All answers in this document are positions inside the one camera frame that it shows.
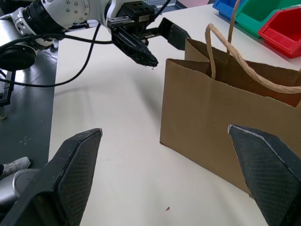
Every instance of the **paper bag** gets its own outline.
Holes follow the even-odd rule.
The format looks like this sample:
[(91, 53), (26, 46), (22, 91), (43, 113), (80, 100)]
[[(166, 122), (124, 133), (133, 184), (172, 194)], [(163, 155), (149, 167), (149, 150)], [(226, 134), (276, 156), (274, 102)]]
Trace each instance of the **paper bag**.
[(291, 106), (299, 103), (301, 87), (287, 87), (301, 85), (300, 73), (254, 62), (247, 64), (255, 71), (246, 68), (220, 39), (230, 58), (218, 49), (213, 58), (206, 36), (210, 46), (187, 40), (185, 60), (167, 60), (160, 142), (250, 194), (228, 125), (274, 134), (301, 157), (301, 110)]

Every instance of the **sneaker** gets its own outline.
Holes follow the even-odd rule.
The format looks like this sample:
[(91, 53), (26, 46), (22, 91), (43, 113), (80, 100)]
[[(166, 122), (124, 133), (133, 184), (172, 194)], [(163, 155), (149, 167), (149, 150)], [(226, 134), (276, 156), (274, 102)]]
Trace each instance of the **sneaker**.
[(4, 169), (0, 176), (0, 180), (9, 175), (12, 175), (13, 173), (18, 172), (19, 170), (27, 169), (28, 167), (30, 167), (30, 165), (31, 165), (31, 162), (29, 161), (29, 159), (27, 157), (17, 159), (8, 164), (3, 164)]

